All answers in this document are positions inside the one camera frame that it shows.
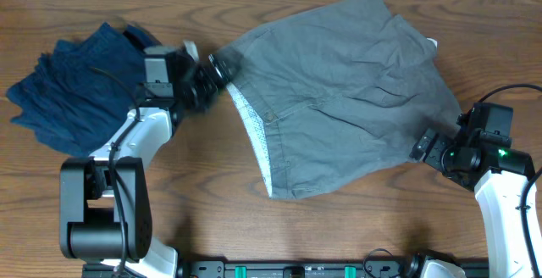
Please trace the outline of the grey shorts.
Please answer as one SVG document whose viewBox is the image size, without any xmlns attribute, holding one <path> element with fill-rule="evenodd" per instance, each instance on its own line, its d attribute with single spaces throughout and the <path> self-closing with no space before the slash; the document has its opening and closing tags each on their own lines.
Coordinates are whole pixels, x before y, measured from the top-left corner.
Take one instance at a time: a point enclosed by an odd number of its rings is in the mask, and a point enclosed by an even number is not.
<svg viewBox="0 0 542 278">
<path fill-rule="evenodd" d="M 222 47 L 268 196 L 333 192 L 408 162 L 429 127 L 454 133 L 461 108 L 436 55 L 384 0 L 315 8 Z"/>
</svg>

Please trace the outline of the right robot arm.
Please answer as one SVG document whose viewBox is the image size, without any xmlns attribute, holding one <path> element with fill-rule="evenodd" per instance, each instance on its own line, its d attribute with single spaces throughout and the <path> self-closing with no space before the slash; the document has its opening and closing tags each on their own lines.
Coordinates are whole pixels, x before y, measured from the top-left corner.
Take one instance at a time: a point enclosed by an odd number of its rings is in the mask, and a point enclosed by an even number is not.
<svg viewBox="0 0 542 278">
<path fill-rule="evenodd" d="M 540 277 L 541 232 L 533 160 L 512 139 L 480 128 L 450 138 L 426 130 L 411 157 L 474 193 L 484 221 L 491 277 Z"/>
</svg>

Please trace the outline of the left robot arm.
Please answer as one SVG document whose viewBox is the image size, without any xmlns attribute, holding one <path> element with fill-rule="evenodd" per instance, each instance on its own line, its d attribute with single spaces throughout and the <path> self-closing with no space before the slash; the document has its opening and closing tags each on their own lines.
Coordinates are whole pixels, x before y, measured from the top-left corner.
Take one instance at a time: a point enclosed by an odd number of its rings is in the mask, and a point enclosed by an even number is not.
<svg viewBox="0 0 542 278">
<path fill-rule="evenodd" d="M 180 277 L 178 252 L 153 235 L 145 170 L 186 113 L 202 112 L 233 80 L 234 66 L 196 46 L 145 50 L 135 107 L 103 146 L 60 170 L 59 246 L 84 277 Z"/>
</svg>

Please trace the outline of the folded dark blue garment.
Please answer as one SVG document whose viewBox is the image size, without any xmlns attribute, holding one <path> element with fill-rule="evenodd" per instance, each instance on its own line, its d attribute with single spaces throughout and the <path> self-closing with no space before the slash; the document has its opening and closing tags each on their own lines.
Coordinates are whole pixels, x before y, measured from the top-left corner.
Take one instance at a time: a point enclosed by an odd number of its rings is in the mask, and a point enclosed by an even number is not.
<svg viewBox="0 0 542 278">
<path fill-rule="evenodd" d="M 38 142 L 86 157 L 124 123 L 130 94 L 145 79 L 144 50 L 158 40 L 133 25 L 102 24 L 81 42 L 59 40 L 34 71 L 6 96 L 22 112 L 12 123 L 34 131 Z"/>
</svg>

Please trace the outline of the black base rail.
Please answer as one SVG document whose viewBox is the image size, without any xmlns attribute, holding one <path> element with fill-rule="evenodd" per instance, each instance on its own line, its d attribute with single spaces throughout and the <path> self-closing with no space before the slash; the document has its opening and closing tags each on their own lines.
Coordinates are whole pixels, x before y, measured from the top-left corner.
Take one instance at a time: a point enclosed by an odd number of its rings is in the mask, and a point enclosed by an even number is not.
<svg viewBox="0 0 542 278">
<path fill-rule="evenodd" d="M 476 277 L 489 276 L 488 262 L 482 259 L 458 260 L 450 255 L 426 251 L 410 258 L 371 252 L 359 262 L 224 262 L 200 260 L 155 270 L 150 264 L 128 263 L 122 277 L 176 278 L 364 278 L 364 277 Z"/>
</svg>

